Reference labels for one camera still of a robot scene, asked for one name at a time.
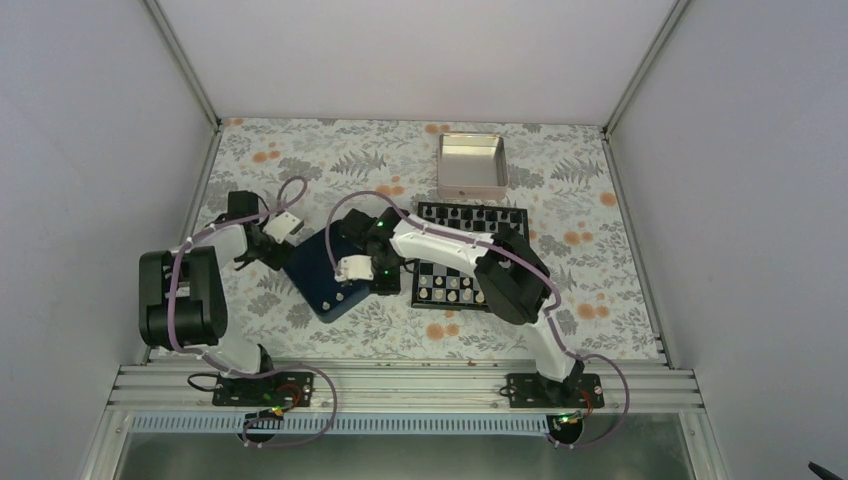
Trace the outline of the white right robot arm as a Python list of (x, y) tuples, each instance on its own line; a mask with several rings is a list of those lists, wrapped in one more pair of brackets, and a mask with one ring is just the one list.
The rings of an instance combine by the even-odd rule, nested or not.
[(535, 362), (534, 399), (565, 407), (580, 397), (584, 364), (568, 352), (555, 318), (561, 293), (548, 267), (515, 229), (462, 231), (388, 207), (379, 217), (353, 209), (340, 231), (363, 252), (339, 257), (331, 246), (326, 248), (337, 282), (374, 281), (406, 260), (471, 276), (489, 312), (524, 336)]

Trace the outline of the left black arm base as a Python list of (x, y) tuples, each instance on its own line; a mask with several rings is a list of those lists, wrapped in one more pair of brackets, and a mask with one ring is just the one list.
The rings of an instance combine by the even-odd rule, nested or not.
[(194, 373), (186, 378), (193, 389), (212, 395), (216, 407), (250, 407), (257, 413), (247, 414), (244, 423), (256, 418), (282, 420), (287, 412), (308, 407), (315, 375), (294, 371), (263, 379), (225, 378), (220, 374)]

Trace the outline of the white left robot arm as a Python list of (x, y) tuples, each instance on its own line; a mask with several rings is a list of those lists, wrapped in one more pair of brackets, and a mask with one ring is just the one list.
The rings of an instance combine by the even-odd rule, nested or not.
[(260, 262), (274, 271), (294, 250), (289, 237), (303, 222), (270, 208), (257, 194), (228, 195), (227, 210), (171, 250), (139, 259), (139, 333), (151, 348), (193, 354), (225, 378), (238, 378), (238, 390), (255, 405), (270, 402), (278, 377), (267, 350), (229, 323), (223, 268)]

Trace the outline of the dark blue piece tray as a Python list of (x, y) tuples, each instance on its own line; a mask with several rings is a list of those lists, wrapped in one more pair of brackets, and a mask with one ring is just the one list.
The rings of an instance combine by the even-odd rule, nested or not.
[(339, 258), (363, 254), (367, 231), (374, 221), (336, 220), (329, 228), (296, 246), (283, 271), (320, 321), (332, 323), (371, 295), (396, 296), (401, 292), (400, 269), (383, 270), (372, 280), (340, 283), (334, 279), (326, 251), (325, 234)]

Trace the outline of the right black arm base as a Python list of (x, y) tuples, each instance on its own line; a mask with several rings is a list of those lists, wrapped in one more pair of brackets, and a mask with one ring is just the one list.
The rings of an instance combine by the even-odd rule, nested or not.
[(585, 419), (605, 406), (600, 377), (582, 371), (561, 383), (538, 373), (508, 374), (498, 394), (513, 409), (554, 409), (546, 415), (547, 435), (552, 443), (560, 445), (576, 443)]

